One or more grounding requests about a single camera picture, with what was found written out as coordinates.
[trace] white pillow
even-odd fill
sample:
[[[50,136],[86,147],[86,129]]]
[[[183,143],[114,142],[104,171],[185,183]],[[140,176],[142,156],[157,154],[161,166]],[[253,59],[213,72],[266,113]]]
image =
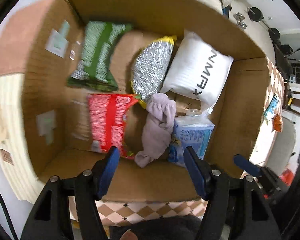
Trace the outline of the white pillow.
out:
[[[225,85],[233,58],[187,32],[173,59],[160,93],[171,90],[200,100],[202,111],[213,107]]]

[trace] red snack bag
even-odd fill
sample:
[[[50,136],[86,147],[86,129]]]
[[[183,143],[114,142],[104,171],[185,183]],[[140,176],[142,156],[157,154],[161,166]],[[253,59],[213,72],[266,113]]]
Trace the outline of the red snack bag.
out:
[[[126,126],[125,113],[139,100],[134,94],[92,94],[88,96],[92,146],[98,152],[107,153],[111,146],[119,149],[120,156],[133,159],[123,146]]]

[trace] checkered tablecloth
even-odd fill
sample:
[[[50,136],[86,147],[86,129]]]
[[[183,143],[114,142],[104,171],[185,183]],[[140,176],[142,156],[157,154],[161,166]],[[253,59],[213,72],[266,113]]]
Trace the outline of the checkered tablecloth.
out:
[[[279,100],[277,108],[274,111],[275,114],[281,115],[282,112],[282,101],[283,101],[283,92],[284,92],[284,80],[276,66],[268,59],[268,68],[270,74],[269,86],[266,90],[266,100],[264,105],[264,111],[269,106],[274,95],[277,95]]]
[[[169,203],[117,203],[96,201],[99,216],[104,226],[129,226],[144,220],[192,214],[202,217],[207,201],[185,201]]]

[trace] clear plastic wrap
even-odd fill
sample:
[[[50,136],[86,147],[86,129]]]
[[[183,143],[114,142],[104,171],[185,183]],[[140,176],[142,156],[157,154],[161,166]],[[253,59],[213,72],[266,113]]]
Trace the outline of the clear plastic wrap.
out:
[[[175,117],[168,161],[185,167],[183,151],[187,146],[192,146],[199,159],[203,159],[213,128],[206,112]]]

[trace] cardboard box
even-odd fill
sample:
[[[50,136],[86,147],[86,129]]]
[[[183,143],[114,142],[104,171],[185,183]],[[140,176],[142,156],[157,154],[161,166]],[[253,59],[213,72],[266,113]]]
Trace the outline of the cardboard box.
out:
[[[13,33],[20,33],[31,25],[29,12],[32,12],[37,25],[27,33],[23,48],[18,45],[18,39],[11,40],[9,36],[11,28]],[[65,20],[70,25],[66,36],[69,43],[62,58],[47,51],[46,44],[52,30],[58,31]],[[87,142],[90,138],[69,136],[76,131],[89,133],[86,121],[83,126],[76,126],[76,122],[70,121],[84,117],[75,116],[78,111],[85,110],[84,105],[73,101],[84,103],[89,91],[65,86],[69,73],[76,68],[79,55],[79,52],[76,53],[75,60],[71,60],[71,50],[76,41],[82,42],[84,25],[89,20],[129,22],[136,29],[159,36],[177,35],[179,39],[187,29],[196,32],[216,50],[234,58],[226,86],[211,115],[215,129],[205,159],[231,176],[240,177],[242,170],[233,164],[232,158],[235,154],[249,158],[261,125],[269,84],[267,59],[244,32],[195,0],[45,0],[16,13],[0,40],[0,62],[13,66],[16,59],[7,57],[11,51],[18,59],[16,70],[10,68],[0,73],[0,88],[4,87],[8,77],[5,75],[14,76],[16,72],[18,82],[15,85],[19,86],[19,90],[22,87],[20,94],[14,95],[16,107],[13,113],[9,110],[13,108],[5,107],[9,104],[7,101],[0,101],[5,109],[3,118],[10,120],[10,114],[18,115],[22,121],[16,125],[24,131],[17,133],[16,127],[8,125],[8,134],[15,138],[10,144],[11,151],[7,150],[12,155],[14,166],[1,162],[17,196],[34,202],[33,195],[38,193],[35,183],[43,184],[52,175],[62,179],[77,176],[104,157],[89,151]],[[13,21],[23,24],[15,25]],[[128,80],[122,76],[126,70],[120,68],[120,60],[111,72],[117,82],[122,77],[119,84],[124,85]],[[128,92],[127,87],[127,84],[122,86],[119,92]],[[180,100],[181,109],[187,107],[182,102]],[[38,116],[50,111],[53,118],[42,127],[42,135],[38,129]],[[133,106],[128,113],[125,141],[136,152],[142,149],[140,136],[146,115],[147,112],[139,105]],[[25,143],[23,150],[17,147],[16,141]],[[198,195],[186,169],[165,160],[157,160],[142,169],[125,159],[120,160],[108,194],[104,196],[105,201],[120,202],[170,202],[195,198]]]

